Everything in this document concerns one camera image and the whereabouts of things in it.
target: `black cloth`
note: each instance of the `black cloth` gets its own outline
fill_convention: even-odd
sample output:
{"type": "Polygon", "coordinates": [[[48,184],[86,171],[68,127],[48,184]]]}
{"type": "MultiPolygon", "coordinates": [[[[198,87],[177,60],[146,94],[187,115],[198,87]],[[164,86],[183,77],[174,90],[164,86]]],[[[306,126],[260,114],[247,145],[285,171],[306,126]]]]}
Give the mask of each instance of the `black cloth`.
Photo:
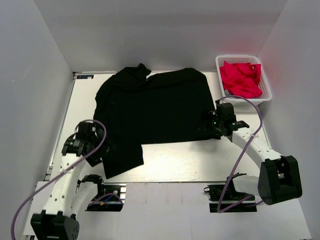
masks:
{"type": "Polygon", "coordinates": [[[193,68],[150,74],[143,64],[126,67],[96,94],[94,119],[115,148],[103,158],[106,178],[144,164],[141,144],[207,140],[198,131],[205,109],[214,110],[206,76],[193,68]]]}

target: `white plastic basket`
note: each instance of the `white plastic basket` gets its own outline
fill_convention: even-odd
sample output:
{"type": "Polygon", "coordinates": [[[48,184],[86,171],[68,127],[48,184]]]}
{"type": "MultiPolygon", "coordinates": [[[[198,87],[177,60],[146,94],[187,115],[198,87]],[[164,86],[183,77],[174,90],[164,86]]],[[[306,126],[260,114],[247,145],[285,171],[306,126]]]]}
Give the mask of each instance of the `white plastic basket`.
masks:
{"type": "MultiPolygon", "coordinates": [[[[251,63],[251,64],[261,64],[259,59],[255,56],[250,56],[250,55],[220,55],[215,58],[215,63],[216,63],[216,68],[219,76],[219,81],[220,81],[220,87],[222,91],[222,96],[225,97],[225,90],[224,86],[222,84],[222,79],[221,79],[221,73],[220,73],[220,67],[222,67],[225,64],[225,61],[227,61],[229,64],[239,64],[239,63],[251,63]]],[[[259,98],[248,98],[251,102],[253,102],[255,105],[258,105],[262,102],[265,101],[270,101],[272,98],[272,94],[270,91],[269,83],[266,78],[265,72],[263,67],[261,66],[261,77],[260,77],[260,83],[258,87],[262,91],[262,95],[259,98]]],[[[232,104],[246,104],[247,102],[243,99],[237,99],[237,98],[226,98],[223,101],[229,102],[232,104]]]]}

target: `black garment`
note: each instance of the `black garment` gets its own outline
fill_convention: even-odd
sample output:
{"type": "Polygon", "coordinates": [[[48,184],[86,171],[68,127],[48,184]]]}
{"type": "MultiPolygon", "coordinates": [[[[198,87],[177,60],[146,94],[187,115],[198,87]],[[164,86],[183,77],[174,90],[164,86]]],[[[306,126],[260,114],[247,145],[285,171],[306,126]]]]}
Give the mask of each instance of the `black garment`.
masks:
{"type": "Polygon", "coordinates": [[[198,131],[203,110],[214,110],[206,76],[193,68],[150,74],[143,64],[110,77],[96,94],[94,119],[115,149],[103,158],[106,178],[144,164],[141,144],[212,138],[198,131]]]}

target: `folded fabric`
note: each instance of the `folded fabric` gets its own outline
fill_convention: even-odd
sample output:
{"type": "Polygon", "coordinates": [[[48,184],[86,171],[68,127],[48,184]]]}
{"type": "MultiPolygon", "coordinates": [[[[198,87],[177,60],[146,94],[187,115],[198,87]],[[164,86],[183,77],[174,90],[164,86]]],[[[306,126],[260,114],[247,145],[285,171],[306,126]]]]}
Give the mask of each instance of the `folded fabric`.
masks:
{"type": "Polygon", "coordinates": [[[262,91],[258,87],[261,76],[261,64],[234,63],[226,61],[220,67],[223,88],[232,95],[246,99],[258,98],[262,91]]]}

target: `blue wire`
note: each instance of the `blue wire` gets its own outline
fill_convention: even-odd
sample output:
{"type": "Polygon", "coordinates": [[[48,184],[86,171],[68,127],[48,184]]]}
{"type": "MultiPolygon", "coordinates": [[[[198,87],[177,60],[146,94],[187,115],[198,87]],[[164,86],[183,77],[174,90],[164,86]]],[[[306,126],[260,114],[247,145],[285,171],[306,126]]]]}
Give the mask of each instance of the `blue wire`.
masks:
{"type": "Polygon", "coordinates": [[[104,201],[103,201],[104,204],[106,204],[106,202],[107,202],[110,198],[112,198],[112,196],[109,196],[106,200],[104,200],[104,201]]]}

